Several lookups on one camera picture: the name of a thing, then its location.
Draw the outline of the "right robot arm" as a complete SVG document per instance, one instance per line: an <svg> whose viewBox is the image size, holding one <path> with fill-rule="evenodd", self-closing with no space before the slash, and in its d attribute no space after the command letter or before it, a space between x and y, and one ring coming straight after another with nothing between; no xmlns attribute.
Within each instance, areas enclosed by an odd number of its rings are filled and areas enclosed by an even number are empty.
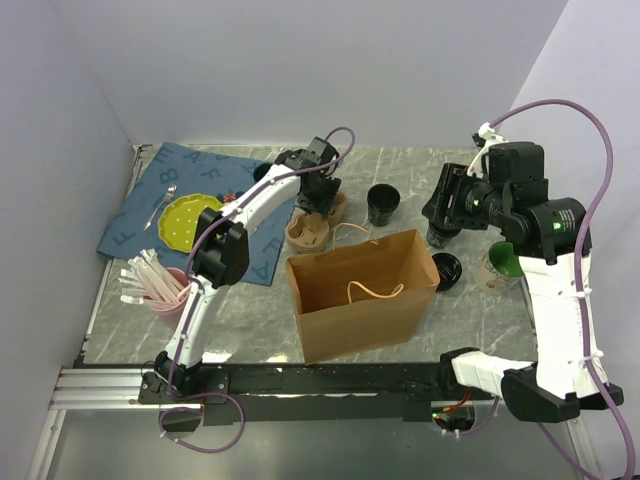
<svg viewBox="0 0 640 480"><path fill-rule="evenodd" d="M549 198L541 146L486 144L469 166L445 163L422 213L431 230L500 230L524 273L537 337L534 362L475 348L442 354L437 385L444 396L456 399L476 388L534 423L623 404L622 388L600 365L593 333L591 239L579 236L586 210L573 198Z"/></svg>

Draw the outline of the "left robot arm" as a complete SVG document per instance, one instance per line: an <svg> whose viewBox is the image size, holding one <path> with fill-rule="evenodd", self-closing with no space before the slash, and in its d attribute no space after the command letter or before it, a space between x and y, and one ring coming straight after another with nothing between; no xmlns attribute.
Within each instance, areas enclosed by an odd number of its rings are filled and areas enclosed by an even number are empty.
<svg viewBox="0 0 640 480"><path fill-rule="evenodd" d="M340 153L328 138L316 137L305 149L280 154L246 193L222 210L206 209L199 215L185 269L186 305L171 339L154 361L162 389L174 401L188 401L202 391L205 317L218 311L230 287L248 270L251 235L293 198L300 197L313 213L328 214L341 185L333 172L350 151Z"/></svg>

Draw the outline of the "black takeout coffee cup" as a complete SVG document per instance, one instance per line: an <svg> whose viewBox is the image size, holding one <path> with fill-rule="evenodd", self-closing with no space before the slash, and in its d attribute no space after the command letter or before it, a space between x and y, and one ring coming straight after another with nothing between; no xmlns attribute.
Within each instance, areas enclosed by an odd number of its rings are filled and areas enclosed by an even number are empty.
<svg viewBox="0 0 640 480"><path fill-rule="evenodd" d="M447 228L430 223L426 233L427 243L436 249L444 249L461 232L457 228Z"/></svg>

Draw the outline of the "brown pulp cup carrier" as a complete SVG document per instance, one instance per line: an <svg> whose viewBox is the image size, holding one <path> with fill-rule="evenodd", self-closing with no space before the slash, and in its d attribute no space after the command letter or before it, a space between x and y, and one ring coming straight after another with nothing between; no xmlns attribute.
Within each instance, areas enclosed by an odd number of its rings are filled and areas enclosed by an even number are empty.
<svg viewBox="0 0 640 480"><path fill-rule="evenodd" d="M344 216L348 202L347 194L339 191L327 216L316 212L294 215L285 229L286 243L303 254L322 251L330 230Z"/></svg>

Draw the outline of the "black cup stack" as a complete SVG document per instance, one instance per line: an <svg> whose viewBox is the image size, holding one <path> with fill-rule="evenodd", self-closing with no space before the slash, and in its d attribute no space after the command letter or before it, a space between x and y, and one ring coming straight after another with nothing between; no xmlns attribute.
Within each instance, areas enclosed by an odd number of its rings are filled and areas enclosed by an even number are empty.
<svg viewBox="0 0 640 480"><path fill-rule="evenodd" d="M389 224L400 203L399 191L390 184L373 185L367 193L368 219L376 227Z"/></svg>

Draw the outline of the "brown paper bag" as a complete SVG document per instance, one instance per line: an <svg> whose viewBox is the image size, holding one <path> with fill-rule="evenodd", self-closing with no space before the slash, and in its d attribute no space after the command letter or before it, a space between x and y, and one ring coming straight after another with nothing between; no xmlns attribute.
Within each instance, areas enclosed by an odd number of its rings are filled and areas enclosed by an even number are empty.
<svg viewBox="0 0 640 480"><path fill-rule="evenodd" d="M415 229L292 256L286 275L307 365L409 341L440 283Z"/></svg>

